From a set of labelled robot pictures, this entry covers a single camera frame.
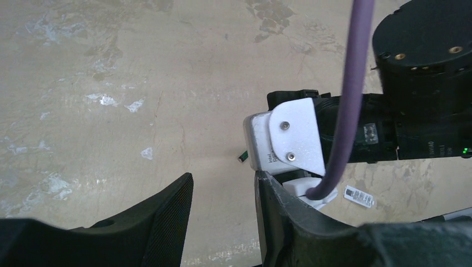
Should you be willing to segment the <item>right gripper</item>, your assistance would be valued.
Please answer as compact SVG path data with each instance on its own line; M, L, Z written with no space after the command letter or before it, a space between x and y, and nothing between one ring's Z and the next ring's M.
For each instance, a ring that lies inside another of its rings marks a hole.
M271 111L281 103L312 98L316 111L323 159L327 162L334 142L335 127L340 105L340 96L320 94L317 90L274 91L267 94L268 109ZM366 93L362 96L360 118L353 143L351 163L375 164L394 161L397 155L397 137L393 112L385 95Z

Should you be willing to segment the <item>white battery cover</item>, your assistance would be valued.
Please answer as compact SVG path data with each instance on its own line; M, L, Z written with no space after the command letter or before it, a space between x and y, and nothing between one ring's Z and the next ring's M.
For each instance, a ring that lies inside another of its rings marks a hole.
M371 208L375 204L375 200L372 195L349 185L346 185L343 196L345 199L366 208Z

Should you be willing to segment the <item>green AAA battery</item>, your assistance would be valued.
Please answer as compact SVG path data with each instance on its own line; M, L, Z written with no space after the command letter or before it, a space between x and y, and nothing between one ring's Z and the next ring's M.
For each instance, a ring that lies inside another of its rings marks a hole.
M238 161L244 163L248 159L248 151L244 151L238 156Z

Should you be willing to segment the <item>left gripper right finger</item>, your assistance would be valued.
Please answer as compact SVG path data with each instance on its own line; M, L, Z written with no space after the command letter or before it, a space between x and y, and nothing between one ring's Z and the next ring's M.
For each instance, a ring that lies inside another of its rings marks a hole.
M263 266L470 266L467 210L411 223L337 221L257 171L255 206Z

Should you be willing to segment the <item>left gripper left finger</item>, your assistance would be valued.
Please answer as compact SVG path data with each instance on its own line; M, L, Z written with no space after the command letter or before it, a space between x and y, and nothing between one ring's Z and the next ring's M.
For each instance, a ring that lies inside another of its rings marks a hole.
M159 193L89 228L1 220L2 266L179 266L193 197L185 173Z

